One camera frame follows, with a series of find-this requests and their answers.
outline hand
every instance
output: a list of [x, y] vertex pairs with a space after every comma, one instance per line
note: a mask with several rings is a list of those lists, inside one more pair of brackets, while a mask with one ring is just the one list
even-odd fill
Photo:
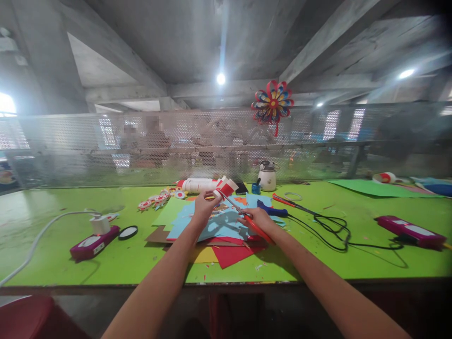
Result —
[[[259, 207], [255, 209], [243, 209], [243, 212], [251, 214], [253, 216], [253, 222], [269, 236], [272, 231], [280, 229], [280, 227], [273, 222], [267, 212], [265, 212], [263, 209], [260, 209]], [[246, 221], [244, 218], [238, 218], [237, 221], [247, 227], [250, 227], [248, 221]]]
[[[212, 200], [206, 200], [208, 197], [215, 197]], [[213, 209], [222, 202], [223, 199], [213, 194], [213, 191], [203, 191], [199, 193], [194, 201], [194, 215], [193, 218], [207, 221], [212, 214]]]

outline stool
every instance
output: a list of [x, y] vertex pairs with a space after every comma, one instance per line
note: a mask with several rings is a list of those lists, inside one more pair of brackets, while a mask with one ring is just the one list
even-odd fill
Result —
[[2, 339], [89, 339], [51, 297], [29, 296], [0, 307]]

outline green table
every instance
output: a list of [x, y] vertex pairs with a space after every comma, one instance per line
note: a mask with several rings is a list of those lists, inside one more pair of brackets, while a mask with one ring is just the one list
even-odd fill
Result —
[[[8, 286], [72, 288], [133, 286], [140, 283], [164, 251], [161, 244], [149, 246], [145, 242], [145, 238], [155, 229], [152, 221], [160, 211], [137, 212], [137, 205], [160, 190], [161, 187], [75, 188], [29, 190], [1, 196], [0, 278], [23, 262], [36, 234], [59, 214], [85, 208], [103, 211], [124, 205], [120, 217], [112, 224], [121, 228], [130, 225], [139, 227], [135, 237], [126, 241], [114, 240], [93, 260], [76, 264], [69, 249], [90, 235], [90, 216], [65, 216], [50, 227], [31, 263], [1, 293], [6, 293]], [[303, 201], [300, 204], [311, 210], [345, 218], [354, 242], [389, 244], [388, 239], [394, 235], [373, 220], [380, 215], [396, 215], [452, 238], [452, 200], [446, 198], [374, 198], [328, 182], [313, 182], [310, 186], [281, 185], [277, 188], [277, 194], [283, 195], [284, 192], [301, 194]], [[314, 223], [307, 213], [279, 202], [274, 202], [274, 207], [287, 207], [291, 214], [334, 241], [334, 235]], [[286, 230], [341, 277], [354, 282], [451, 276], [451, 250], [438, 252], [407, 246], [395, 253], [351, 247], [348, 253], [338, 253], [294, 221], [287, 220]], [[256, 266], [263, 261], [267, 266], [257, 271]], [[207, 284], [299, 280], [300, 276], [277, 247], [270, 247], [224, 270], [218, 264], [209, 268], [205, 264], [193, 264], [186, 277], [187, 283]]]

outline white charger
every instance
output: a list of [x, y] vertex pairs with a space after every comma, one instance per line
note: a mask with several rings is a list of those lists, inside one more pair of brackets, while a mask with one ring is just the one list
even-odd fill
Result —
[[107, 216], [96, 216], [89, 220], [91, 225], [93, 226], [93, 234], [95, 235], [103, 235], [110, 232], [110, 222], [108, 221]]

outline yellow paper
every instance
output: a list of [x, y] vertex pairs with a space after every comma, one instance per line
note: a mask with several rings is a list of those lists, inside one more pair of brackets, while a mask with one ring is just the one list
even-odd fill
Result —
[[210, 246], [197, 246], [190, 256], [191, 263], [218, 262], [217, 256]]

